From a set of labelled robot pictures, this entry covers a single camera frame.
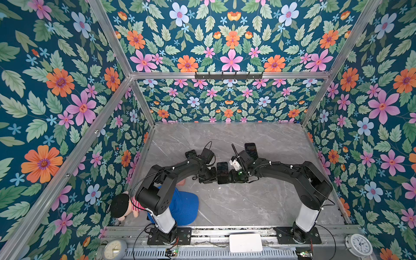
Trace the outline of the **black phone case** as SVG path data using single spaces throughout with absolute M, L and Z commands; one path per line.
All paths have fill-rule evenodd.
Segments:
M 258 152 L 257 152 L 257 147 L 255 143 L 245 143 L 244 144 L 244 148 L 246 153 L 253 159 L 253 160 L 257 160 L 258 159 Z

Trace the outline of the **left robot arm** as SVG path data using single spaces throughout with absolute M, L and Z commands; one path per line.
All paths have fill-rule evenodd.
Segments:
M 178 222 L 172 216 L 170 205 L 178 182 L 189 176 L 202 184 L 216 181 L 215 154 L 208 142 L 201 154 L 195 150 L 185 153 L 185 160 L 173 166 L 154 165 L 140 182 L 134 198 L 154 221 L 153 238 L 164 244 L 178 240 Z

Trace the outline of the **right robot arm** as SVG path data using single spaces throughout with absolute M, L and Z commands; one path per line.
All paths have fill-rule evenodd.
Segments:
M 229 181 L 249 184 L 261 178 L 271 178 L 292 184 L 302 205 L 288 235 L 298 244 L 309 240 L 325 202 L 332 201 L 329 196 L 333 186 L 326 174 L 310 161 L 286 164 L 260 158 L 254 143 L 244 144 L 241 152 L 237 152 L 234 144 L 231 147 L 235 155 L 229 161 L 232 166 Z

